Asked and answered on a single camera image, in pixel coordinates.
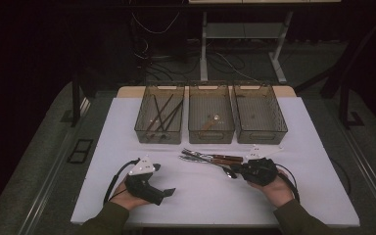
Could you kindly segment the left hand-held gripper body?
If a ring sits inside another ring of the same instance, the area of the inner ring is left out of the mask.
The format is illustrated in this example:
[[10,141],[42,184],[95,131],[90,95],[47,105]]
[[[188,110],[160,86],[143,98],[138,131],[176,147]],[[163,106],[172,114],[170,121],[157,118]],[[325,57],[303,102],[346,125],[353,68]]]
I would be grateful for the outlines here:
[[125,179],[127,191],[134,197],[159,206],[164,199],[164,191],[153,187],[149,179],[155,173],[151,159],[146,156],[130,170]]

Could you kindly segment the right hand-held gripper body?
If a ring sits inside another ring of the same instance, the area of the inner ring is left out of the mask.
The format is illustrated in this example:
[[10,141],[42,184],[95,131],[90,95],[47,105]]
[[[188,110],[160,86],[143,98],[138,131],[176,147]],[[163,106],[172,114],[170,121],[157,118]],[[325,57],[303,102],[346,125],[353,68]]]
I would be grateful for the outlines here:
[[279,145],[254,145],[246,156],[247,161],[242,164],[243,178],[259,186],[271,183],[276,178],[278,169],[269,156],[282,150]]

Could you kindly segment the clear grey plastic bin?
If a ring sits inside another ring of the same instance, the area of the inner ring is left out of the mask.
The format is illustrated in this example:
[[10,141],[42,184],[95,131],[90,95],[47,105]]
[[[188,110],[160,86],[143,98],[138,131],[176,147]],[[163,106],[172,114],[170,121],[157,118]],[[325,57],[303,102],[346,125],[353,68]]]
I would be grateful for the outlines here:
[[163,119],[170,114],[171,110],[185,99],[185,84],[183,82],[150,82],[146,85],[134,130],[140,143],[145,144],[180,144],[182,134],[182,118],[178,131],[161,131],[154,126],[148,131],[147,127],[156,115],[153,96],[159,98],[160,106],[165,104],[169,96],[172,96],[166,109],[163,111]]
[[231,101],[238,143],[281,143],[288,127],[270,84],[236,81]]
[[[214,115],[219,115],[220,120],[209,130],[202,131],[202,126]],[[230,144],[234,130],[228,84],[217,81],[191,82],[188,111],[189,142]]]

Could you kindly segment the clear spoon with beige handle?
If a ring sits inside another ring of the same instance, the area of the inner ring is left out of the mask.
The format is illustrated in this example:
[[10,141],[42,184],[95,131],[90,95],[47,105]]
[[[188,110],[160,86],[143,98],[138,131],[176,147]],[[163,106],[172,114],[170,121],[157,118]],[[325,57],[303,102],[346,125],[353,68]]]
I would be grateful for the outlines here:
[[219,115],[212,116],[201,128],[202,131],[209,130],[214,124],[216,124],[220,120]]

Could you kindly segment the brown chopstick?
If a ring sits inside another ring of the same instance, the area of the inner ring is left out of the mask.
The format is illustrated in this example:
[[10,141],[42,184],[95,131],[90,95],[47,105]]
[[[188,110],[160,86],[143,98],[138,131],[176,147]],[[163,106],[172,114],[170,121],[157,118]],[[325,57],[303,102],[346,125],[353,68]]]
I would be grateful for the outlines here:
[[170,114],[165,118],[164,120],[164,123],[161,124],[160,128],[158,129],[161,129],[162,131],[167,131],[174,119],[174,117],[176,116],[176,113],[178,112],[178,110],[180,109],[180,107],[182,106],[183,102],[180,101],[176,107],[170,112]]
[[165,101],[163,106],[160,106],[159,98],[154,95],[153,100],[154,100],[154,106],[155,106],[155,111],[157,112],[154,118],[151,120],[150,124],[147,127],[147,130],[150,131],[153,129],[154,126],[157,127],[157,129],[164,130],[164,124],[165,121],[163,119],[163,111],[166,109],[167,104],[170,102],[172,96],[169,96],[167,100]]

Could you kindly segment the person's left hand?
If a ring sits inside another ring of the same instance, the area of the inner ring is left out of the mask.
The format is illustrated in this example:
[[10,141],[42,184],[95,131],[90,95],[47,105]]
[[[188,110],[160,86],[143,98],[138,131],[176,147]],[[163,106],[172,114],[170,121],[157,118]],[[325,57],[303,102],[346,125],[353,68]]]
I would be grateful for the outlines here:
[[118,185],[113,196],[110,198],[110,202],[122,206],[128,211],[132,211],[137,207],[148,205],[148,202],[132,196],[126,189],[125,180]]

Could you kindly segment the person's right hand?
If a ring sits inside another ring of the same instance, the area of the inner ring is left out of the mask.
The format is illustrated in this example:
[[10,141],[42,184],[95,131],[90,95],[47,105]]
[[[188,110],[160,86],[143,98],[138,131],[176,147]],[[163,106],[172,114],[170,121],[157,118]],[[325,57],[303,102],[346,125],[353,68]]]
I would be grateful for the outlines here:
[[279,176],[265,186],[260,186],[253,182],[249,182],[249,185],[260,190],[269,203],[276,208],[280,208],[294,199],[292,190]]

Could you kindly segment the black angled stand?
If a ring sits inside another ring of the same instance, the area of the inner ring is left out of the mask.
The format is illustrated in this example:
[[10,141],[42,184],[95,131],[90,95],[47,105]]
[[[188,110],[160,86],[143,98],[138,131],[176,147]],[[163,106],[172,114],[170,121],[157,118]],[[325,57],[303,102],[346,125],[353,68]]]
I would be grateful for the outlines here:
[[323,81],[320,94],[330,99],[340,95],[338,118],[345,127],[360,123],[349,120],[350,92],[354,91],[376,115],[376,13],[357,16],[352,23],[353,37],[340,59],[330,68],[295,87],[297,92]]

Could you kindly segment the white metal stand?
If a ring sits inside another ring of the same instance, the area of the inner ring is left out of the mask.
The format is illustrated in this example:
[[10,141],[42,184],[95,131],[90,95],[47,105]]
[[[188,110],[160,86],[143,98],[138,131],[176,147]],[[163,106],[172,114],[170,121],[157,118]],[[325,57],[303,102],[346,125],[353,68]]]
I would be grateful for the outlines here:
[[213,23],[208,19],[208,13],[203,12],[200,78],[208,79],[207,44],[209,39],[276,39],[276,48],[268,53],[272,68],[279,83],[287,82],[286,76],[279,62],[279,56],[284,45],[286,35],[293,17],[288,12],[279,23]]

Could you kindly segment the aluminium floor rail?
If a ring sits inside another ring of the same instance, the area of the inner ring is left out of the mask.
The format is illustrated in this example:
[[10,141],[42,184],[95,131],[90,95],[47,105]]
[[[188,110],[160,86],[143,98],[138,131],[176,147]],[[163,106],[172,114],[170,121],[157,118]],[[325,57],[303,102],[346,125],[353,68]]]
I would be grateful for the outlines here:
[[33,235],[40,216],[44,212],[47,202],[55,188],[59,173],[70,155],[72,144],[74,143],[74,139],[76,138],[77,132],[81,126],[80,119],[86,116],[90,106],[90,101],[87,98],[84,98],[82,101],[78,102],[78,108],[72,109],[68,131],[63,139],[63,142],[61,143],[61,147],[57,152],[56,158],[53,161],[49,172],[43,180],[37,195],[32,201],[32,205],[28,210],[26,218],[24,219],[21,228],[17,232],[17,235]]
[[337,159],[362,226],[376,228],[376,131],[342,128],[345,152]]

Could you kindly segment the black upright post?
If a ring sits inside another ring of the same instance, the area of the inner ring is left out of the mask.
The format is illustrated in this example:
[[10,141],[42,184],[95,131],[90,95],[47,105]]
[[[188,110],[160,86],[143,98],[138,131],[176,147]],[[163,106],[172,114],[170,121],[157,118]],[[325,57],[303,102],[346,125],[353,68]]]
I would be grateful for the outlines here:
[[77,73],[72,75],[72,122],[71,126],[75,127],[80,119],[80,86]]

